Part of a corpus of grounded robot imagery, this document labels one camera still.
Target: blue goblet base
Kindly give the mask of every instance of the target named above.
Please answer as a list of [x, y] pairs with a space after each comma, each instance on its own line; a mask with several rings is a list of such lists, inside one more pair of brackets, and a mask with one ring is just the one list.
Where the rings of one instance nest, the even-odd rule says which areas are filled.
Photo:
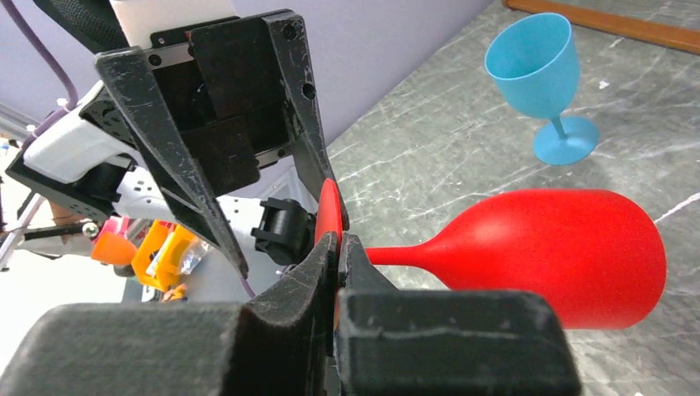
[[532, 149], [537, 158], [548, 165], [571, 165], [588, 157], [598, 144], [598, 128], [593, 122], [582, 117], [562, 117], [566, 138], [556, 133], [550, 122], [543, 126]]

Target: gray marble floor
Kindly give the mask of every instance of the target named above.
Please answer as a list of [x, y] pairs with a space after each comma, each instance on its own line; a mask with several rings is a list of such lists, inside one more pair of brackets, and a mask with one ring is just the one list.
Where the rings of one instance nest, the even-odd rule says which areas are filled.
[[[590, 117], [601, 143], [580, 163], [549, 167], [531, 150], [544, 121], [506, 105], [483, 68], [490, 41], [522, 17], [496, 2], [330, 146], [351, 230], [366, 246], [410, 245], [501, 191], [618, 191], [655, 219], [669, 279], [637, 326], [570, 332], [587, 394], [697, 396], [700, 58], [576, 28], [582, 78], [567, 113]], [[383, 271], [401, 287], [444, 287], [420, 270]]]

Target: wooden frame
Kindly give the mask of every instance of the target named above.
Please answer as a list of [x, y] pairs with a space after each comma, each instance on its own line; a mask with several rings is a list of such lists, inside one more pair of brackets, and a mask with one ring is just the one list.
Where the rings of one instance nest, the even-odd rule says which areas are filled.
[[502, 2], [505, 7], [513, 10], [532, 14], [556, 12], [578, 26], [700, 55], [700, 31], [547, 0], [502, 0]]

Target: goblet stem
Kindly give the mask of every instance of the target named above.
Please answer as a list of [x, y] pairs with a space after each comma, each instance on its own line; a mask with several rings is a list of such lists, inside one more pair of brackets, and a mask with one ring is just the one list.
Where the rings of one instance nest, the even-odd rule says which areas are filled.
[[564, 126], [561, 124], [561, 118], [554, 117], [550, 121], [554, 125], [554, 129], [556, 130], [556, 134], [559, 135], [559, 139], [566, 140], [566, 133], [564, 132]]

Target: blue wine glass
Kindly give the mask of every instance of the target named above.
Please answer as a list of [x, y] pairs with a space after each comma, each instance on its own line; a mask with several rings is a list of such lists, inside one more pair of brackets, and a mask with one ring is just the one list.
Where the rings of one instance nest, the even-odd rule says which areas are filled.
[[485, 66], [510, 106], [550, 121], [532, 144], [540, 161], [569, 165], [593, 152], [598, 144], [594, 123], [560, 116], [574, 99], [581, 77], [568, 19], [544, 12], [513, 23], [491, 43]]

